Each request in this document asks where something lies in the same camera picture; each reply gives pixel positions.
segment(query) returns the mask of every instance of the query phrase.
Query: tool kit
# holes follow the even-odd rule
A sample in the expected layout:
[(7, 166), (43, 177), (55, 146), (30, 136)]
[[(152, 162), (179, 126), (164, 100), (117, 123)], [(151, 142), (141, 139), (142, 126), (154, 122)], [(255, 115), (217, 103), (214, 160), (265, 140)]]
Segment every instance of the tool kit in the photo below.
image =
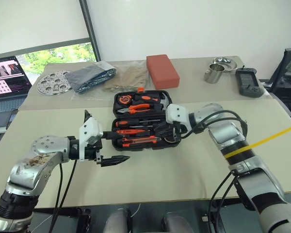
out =
[(175, 147), (179, 142), (173, 138), (173, 126), (166, 123), (165, 110), (171, 104), (167, 91), (121, 92), (115, 95), (112, 132), (123, 137), (112, 140), (115, 149), (139, 151)]

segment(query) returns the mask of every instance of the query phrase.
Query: red sponge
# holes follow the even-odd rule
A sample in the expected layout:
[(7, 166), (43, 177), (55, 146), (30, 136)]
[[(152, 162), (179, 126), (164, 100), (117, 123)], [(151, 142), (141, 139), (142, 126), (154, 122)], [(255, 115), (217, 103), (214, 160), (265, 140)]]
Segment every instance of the red sponge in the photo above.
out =
[(147, 56), (146, 66), (155, 89), (167, 89), (179, 85), (180, 77), (166, 54)]

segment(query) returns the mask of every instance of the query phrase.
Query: folded cloth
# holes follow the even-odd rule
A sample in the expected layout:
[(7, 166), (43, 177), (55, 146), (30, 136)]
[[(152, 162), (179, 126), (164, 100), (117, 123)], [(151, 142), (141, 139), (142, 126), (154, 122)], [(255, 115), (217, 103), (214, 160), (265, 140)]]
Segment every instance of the folded cloth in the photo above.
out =
[(115, 73), (116, 70), (112, 65), (100, 61), (89, 67), (67, 73), (65, 77), (72, 89), (82, 94), (94, 86), (113, 78)]
[(122, 90), (133, 91), (138, 87), (145, 87), (149, 75), (146, 69), (146, 62), (127, 62), (125, 64), (116, 64), (116, 75), (111, 80), (103, 84), (105, 91)]

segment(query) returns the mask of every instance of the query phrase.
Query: black tool case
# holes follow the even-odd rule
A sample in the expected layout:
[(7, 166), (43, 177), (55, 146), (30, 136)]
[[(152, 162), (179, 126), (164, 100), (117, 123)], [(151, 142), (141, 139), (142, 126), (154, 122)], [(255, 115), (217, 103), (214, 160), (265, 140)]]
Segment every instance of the black tool case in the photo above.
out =
[[(113, 113), (116, 116), (116, 119), (112, 123), (112, 131), (145, 131), (137, 134), (122, 134), (124, 136), (123, 138), (112, 139), (112, 145), (116, 150), (141, 151), (143, 148), (158, 150), (167, 147), (175, 147), (179, 144), (179, 142), (174, 142), (173, 139), (173, 125), (166, 123), (165, 110), (163, 110), (163, 105), (160, 103), (161, 99), (165, 100), (165, 98), (168, 99), (168, 104), (172, 103), (167, 91), (145, 91), (143, 88), (138, 88), (137, 92), (121, 92), (115, 95)], [(121, 113), (118, 111), (139, 104), (150, 104), (150, 107), (137, 109), (142, 112), (136, 112), (133, 114), (129, 112)], [(144, 122), (138, 123), (137, 125), (134, 124), (132, 125), (133, 127), (119, 125), (121, 122), (129, 120)]]

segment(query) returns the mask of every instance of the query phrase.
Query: laptop screen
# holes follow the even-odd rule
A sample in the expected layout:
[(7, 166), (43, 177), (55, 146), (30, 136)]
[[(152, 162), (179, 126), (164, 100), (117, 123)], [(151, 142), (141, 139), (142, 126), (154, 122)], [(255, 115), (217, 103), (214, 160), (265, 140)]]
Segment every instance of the laptop screen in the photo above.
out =
[(0, 58), (0, 99), (26, 95), (31, 86), (16, 57)]

